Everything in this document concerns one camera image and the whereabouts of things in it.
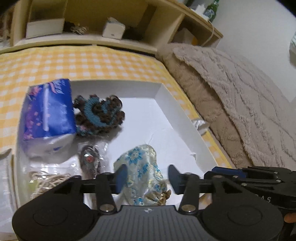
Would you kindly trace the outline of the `person's left hand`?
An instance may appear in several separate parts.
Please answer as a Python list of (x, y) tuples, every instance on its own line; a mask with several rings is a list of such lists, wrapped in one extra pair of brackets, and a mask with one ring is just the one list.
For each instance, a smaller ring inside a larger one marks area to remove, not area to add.
[(296, 213), (287, 213), (285, 216), (284, 216), (284, 221), (286, 223), (296, 223)]

